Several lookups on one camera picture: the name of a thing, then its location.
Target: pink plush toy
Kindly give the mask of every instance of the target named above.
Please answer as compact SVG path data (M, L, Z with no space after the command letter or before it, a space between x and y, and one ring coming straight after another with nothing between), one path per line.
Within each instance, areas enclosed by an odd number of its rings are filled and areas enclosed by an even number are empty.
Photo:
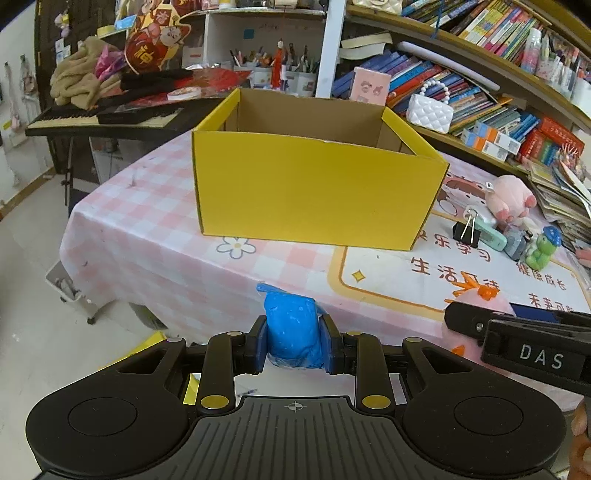
M520 226L536 205L534 194L514 175L503 175L493 185L494 191L486 192L486 206L500 222Z

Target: pearl handle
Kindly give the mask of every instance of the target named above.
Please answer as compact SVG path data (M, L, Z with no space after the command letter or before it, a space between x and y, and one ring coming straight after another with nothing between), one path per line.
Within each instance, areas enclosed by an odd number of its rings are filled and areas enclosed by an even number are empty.
M447 88L447 85L445 85L445 83L440 82L439 80L428 80L425 83L423 83L423 86L421 87L421 92L419 93L419 95L425 96L425 92L427 91L427 89L429 87L434 86L434 85L439 85L440 87L443 87L443 91L445 92L445 97L443 98L442 102L447 105L449 103L449 88Z

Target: pink checkered tablecloth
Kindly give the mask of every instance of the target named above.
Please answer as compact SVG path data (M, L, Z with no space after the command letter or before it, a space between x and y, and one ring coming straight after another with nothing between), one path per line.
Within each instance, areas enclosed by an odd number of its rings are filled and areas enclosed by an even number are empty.
M456 183L494 178L444 156ZM435 210L453 217L461 215L461 200L454 195L460 192L466 201L471 194L469 185L451 185ZM338 248L342 247L203 236L188 132L78 203L60 258L76 287L98 306L112 300L146 305L173 331L202 341L220 332L249 330L264 313L263 297L256 291L263 281L315 298L341 331L362 330L394 345L412 335L442 343L441 318L395 310L333 288L329 270ZM550 393L563 408L577 400Z

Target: floor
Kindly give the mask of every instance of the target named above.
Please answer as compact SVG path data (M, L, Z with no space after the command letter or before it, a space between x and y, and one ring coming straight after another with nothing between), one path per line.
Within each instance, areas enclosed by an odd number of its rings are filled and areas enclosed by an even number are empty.
M2 479L32 480L39 473L24 431L35 403L151 334L122 303L87 325L45 283L67 223L60 180L53 178L0 222Z

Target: brown cloth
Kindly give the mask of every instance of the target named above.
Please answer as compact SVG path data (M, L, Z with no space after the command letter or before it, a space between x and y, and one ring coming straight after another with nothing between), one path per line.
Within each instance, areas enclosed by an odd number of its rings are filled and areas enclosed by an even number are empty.
M55 69L49 84L50 95L58 105L72 103L78 108L89 110L100 95L101 90L113 85L119 77L108 78L102 84L95 76L96 62L107 45L110 51L117 50L97 37L88 37L79 50L65 58Z

